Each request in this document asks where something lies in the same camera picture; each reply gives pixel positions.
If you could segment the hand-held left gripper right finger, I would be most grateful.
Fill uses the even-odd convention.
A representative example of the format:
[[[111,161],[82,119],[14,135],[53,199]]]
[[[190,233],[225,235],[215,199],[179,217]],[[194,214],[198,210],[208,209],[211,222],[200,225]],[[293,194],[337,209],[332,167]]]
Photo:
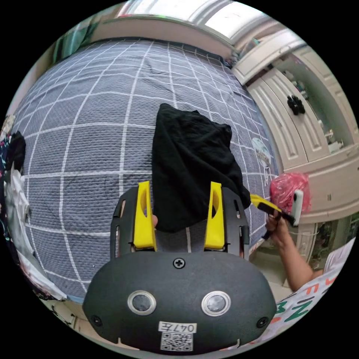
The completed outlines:
[[[225,246],[224,207],[222,187],[211,182],[204,250],[222,251]]]

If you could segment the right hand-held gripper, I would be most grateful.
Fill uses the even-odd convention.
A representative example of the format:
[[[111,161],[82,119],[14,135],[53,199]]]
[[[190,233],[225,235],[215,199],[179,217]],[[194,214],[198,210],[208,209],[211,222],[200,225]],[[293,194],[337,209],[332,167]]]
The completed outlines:
[[[250,194],[250,199],[251,204],[254,205],[257,209],[267,213],[274,218],[284,218],[291,226],[295,225],[295,218],[291,214],[282,211],[270,201],[267,201],[266,199],[256,194]]]

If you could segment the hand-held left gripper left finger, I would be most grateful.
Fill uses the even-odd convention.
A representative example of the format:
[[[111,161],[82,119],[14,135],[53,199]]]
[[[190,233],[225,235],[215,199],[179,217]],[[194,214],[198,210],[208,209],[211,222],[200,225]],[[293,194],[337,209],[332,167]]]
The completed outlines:
[[[138,184],[135,201],[133,246],[135,250],[157,249],[149,181]]]

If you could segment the person's right hand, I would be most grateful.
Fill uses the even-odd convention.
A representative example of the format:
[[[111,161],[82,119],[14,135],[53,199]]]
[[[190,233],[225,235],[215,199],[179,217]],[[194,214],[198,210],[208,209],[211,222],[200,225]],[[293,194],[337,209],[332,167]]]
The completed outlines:
[[[292,238],[283,218],[277,219],[268,215],[266,229],[270,232],[270,238],[279,249],[285,249],[288,244],[292,244]]]

